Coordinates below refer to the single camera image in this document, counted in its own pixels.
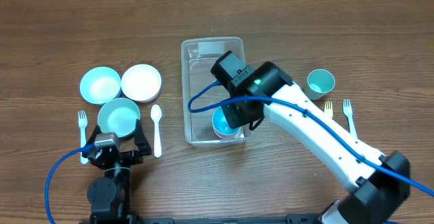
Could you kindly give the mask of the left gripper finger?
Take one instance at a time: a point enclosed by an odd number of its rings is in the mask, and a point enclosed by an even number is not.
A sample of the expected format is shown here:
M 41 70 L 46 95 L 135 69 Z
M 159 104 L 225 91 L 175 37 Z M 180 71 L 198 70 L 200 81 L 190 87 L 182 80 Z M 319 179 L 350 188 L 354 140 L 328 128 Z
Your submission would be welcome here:
M 94 143 L 96 140 L 96 136 L 98 134 L 101 133 L 101 129 L 99 125 L 96 125 L 96 127 L 94 128 L 94 131 L 92 132 L 92 135 L 90 136 L 90 138 L 87 140 L 86 144 L 84 146 L 82 146 L 82 156 L 84 158 L 87 158 L 88 153 L 90 152 L 91 148 L 94 147 Z
M 136 120 L 134 131 L 134 144 L 137 146 L 141 156 L 147 156 L 152 154 L 152 148 L 143 132 L 141 121 Z

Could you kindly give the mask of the blue plastic cup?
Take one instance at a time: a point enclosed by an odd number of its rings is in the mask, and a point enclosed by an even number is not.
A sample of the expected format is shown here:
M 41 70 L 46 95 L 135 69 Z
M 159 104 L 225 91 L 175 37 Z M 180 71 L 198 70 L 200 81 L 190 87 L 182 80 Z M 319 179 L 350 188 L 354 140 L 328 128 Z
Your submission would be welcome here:
M 212 127 L 213 127 L 213 130 L 217 130 L 217 131 L 225 133 L 225 134 L 228 134 L 230 131 L 235 131 L 238 129 L 238 128 L 232 129 L 229 126 L 229 123 L 226 120 L 226 117 L 224 116 L 224 113 L 223 113 L 223 110 L 221 107 L 218 107 L 212 115 Z

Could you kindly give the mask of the teal green bowl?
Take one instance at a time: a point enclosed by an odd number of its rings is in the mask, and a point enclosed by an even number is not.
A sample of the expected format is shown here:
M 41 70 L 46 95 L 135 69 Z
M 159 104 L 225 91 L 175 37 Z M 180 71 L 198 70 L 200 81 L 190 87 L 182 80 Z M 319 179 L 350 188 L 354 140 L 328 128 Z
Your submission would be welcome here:
M 125 138 L 134 133 L 140 117 L 140 109 L 134 101 L 115 98 L 101 107 L 97 121 L 102 133 L 114 132 L 119 138 Z

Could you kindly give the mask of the white plastic spoon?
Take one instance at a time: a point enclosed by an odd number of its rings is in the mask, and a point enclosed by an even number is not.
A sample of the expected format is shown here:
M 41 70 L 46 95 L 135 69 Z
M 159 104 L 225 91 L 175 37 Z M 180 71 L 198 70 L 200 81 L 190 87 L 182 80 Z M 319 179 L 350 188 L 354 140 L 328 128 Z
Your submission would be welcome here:
M 154 141 L 153 153 L 156 158 L 162 156 L 161 136 L 159 130 L 159 122 L 162 118 L 162 110 L 159 105 L 153 105 L 151 108 L 151 119 L 154 123 Z

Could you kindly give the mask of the light blue bowl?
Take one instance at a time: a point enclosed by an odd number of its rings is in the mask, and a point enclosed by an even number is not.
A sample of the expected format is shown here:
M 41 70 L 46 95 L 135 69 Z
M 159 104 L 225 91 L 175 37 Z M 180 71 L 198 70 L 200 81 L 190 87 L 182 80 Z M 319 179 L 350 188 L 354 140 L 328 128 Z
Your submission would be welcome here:
M 96 67 L 82 77 L 79 91 L 85 101 L 103 105 L 121 95 L 121 78 L 112 68 Z

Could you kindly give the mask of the white pink bowl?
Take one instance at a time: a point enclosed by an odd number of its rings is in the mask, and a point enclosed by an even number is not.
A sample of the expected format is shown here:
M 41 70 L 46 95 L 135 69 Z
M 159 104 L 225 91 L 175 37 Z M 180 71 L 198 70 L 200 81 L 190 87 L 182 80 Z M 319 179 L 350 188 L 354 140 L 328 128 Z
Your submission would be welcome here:
M 122 92 L 131 100 L 149 102 L 154 100 L 162 86 L 160 72 L 149 64 L 130 67 L 121 78 Z

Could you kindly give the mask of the green plastic cup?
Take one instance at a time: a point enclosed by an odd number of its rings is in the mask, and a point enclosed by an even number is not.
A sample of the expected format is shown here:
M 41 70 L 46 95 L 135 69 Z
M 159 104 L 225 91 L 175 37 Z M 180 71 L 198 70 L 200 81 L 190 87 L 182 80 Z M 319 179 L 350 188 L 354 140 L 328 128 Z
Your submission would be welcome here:
M 303 91 L 310 100 L 319 100 L 331 92 L 335 84 L 336 80 L 328 70 L 315 69 L 309 73 Z

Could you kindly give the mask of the pink plastic cup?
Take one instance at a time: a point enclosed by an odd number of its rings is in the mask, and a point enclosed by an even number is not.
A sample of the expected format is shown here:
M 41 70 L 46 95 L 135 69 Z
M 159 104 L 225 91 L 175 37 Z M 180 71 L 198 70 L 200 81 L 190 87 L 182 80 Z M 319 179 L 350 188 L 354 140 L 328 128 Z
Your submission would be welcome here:
M 218 137 L 220 137 L 220 138 L 223 138 L 223 139 L 229 139 L 229 138 L 234 138 L 234 137 L 236 137 L 236 136 L 239 134 L 240 129 L 238 128 L 238 129 L 235 130 L 235 131 L 230 131 L 228 134 L 225 134 L 225 133 L 219 132 L 219 131 L 217 131 L 217 130 L 214 130 L 214 132 L 215 132 L 215 134 L 216 134 Z

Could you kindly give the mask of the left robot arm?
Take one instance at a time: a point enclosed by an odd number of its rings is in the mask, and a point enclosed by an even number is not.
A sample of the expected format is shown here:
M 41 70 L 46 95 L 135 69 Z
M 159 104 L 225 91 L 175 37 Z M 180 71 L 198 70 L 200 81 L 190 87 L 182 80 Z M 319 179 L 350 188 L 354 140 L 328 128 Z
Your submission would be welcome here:
M 103 170 L 104 176 L 93 180 L 87 189 L 91 204 L 90 223 L 144 223 L 130 210 L 131 167 L 143 163 L 143 157 L 152 149 L 142 130 L 141 121 L 135 121 L 134 144 L 136 150 L 120 150 L 120 140 L 114 132 L 103 133 L 96 126 L 86 145 L 92 148 L 84 153 L 90 164 Z

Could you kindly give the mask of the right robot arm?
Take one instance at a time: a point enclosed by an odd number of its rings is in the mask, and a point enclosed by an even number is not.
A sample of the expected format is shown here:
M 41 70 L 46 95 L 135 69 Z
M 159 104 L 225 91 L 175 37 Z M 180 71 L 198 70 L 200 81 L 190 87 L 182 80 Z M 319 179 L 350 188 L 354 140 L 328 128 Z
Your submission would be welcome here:
M 316 155 L 348 191 L 318 223 L 385 223 L 410 195 L 410 163 L 398 151 L 383 154 L 324 114 L 277 65 L 255 69 L 243 62 L 212 68 L 229 92 L 222 108 L 229 126 L 268 119 Z

